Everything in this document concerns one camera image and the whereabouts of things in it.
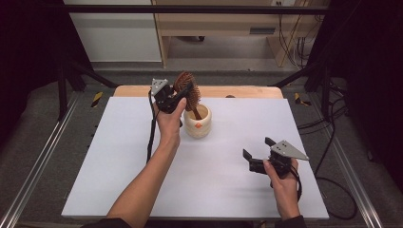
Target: person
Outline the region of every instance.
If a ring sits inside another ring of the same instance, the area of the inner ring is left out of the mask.
[[[171,114],[157,110],[157,123],[160,128],[160,142],[153,156],[116,199],[106,218],[96,223],[90,223],[82,228],[138,228],[144,227],[148,221],[163,180],[173,162],[181,142],[180,119],[186,107],[186,99],[179,102]],[[297,161],[292,165],[297,169]],[[269,161],[264,161],[264,168],[273,183],[278,212],[281,221],[276,223],[277,228],[305,227],[302,215],[297,205],[297,181],[289,175],[281,180]]]
[[[281,221],[276,222],[276,228],[295,227],[306,228],[303,216],[299,212],[297,199],[297,180],[288,173],[284,179],[280,179],[273,165],[263,160],[264,170],[272,181],[273,190],[278,208],[278,213],[281,216]],[[298,162],[296,159],[291,159],[291,165],[297,170]]]

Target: white board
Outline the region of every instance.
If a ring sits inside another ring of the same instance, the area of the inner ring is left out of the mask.
[[[285,99],[202,98],[212,111],[212,129],[193,139],[181,129],[181,145],[151,213],[152,219],[279,218],[267,176],[249,171],[246,149],[267,158],[265,137],[286,140],[305,153]],[[147,98],[112,97],[63,210],[64,217],[103,218],[142,170],[151,127]],[[159,141],[157,126],[154,148]],[[327,219],[313,171],[299,162],[307,219]]]

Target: brush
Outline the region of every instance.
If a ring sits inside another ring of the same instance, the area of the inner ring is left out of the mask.
[[[186,111],[193,111],[195,114],[196,120],[201,120],[202,117],[197,109],[199,100],[201,98],[201,93],[199,91],[198,86],[196,85],[195,77],[189,72],[182,72],[178,78],[175,80],[173,85],[174,90],[176,92],[182,91],[184,88],[187,87],[189,83],[193,84],[192,89],[188,92],[186,97]]]

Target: white mug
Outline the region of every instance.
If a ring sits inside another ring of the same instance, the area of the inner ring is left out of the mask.
[[[196,116],[193,111],[184,111],[184,129],[186,133],[193,138],[199,139],[206,135],[211,130],[211,110],[204,104],[198,104],[196,106],[201,120],[196,120]]]

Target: black sleeve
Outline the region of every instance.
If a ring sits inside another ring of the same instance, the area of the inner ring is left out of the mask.
[[[81,228],[131,228],[131,227],[121,218],[104,218],[96,223],[86,224]]]
[[[298,216],[295,218],[290,218],[287,220],[278,221],[275,224],[275,228],[306,228],[303,216]]]

